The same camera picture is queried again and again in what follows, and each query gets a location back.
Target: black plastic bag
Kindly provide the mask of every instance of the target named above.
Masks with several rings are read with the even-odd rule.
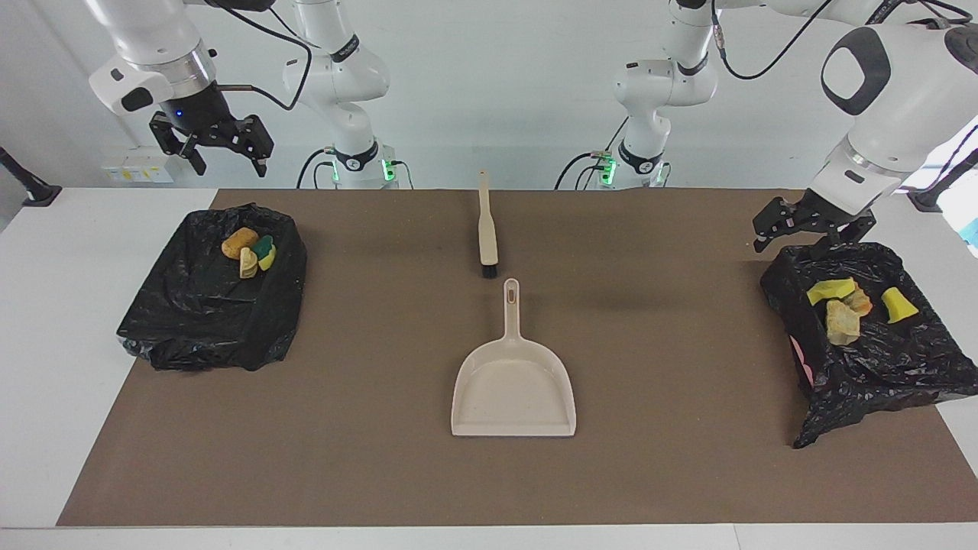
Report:
[[[241,227],[271,235],[268,271],[240,279],[221,243]],[[157,369],[249,371],[286,356],[305,284],[306,249],[292,218],[255,204],[187,214],[119,325],[122,345]]]
[[[890,249],[875,243],[847,245],[812,260],[810,247],[787,247],[761,277],[768,303],[791,340],[808,416],[795,448],[871,412],[896,411],[978,393],[978,369],[951,337],[927,298]],[[825,302],[812,306],[807,291],[818,281],[847,279],[872,300],[862,335],[833,345],[825,333]],[[882,301],[896,287],[920,312],[895,324]]]

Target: brown table surface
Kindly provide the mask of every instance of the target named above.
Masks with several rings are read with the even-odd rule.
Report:
[[[772,195],[494,192],[487,281],[474,192],[222,190],[214,207],[298,223],[289,355],[254,373],[137,360],[59,525],[978,521],[934,407],[790,447],[806,401],[758,285],[775,251],[750,245]],[[574,438],[451,436],[455,376],[502,334],[510,276],[524,336],[570,374]]]

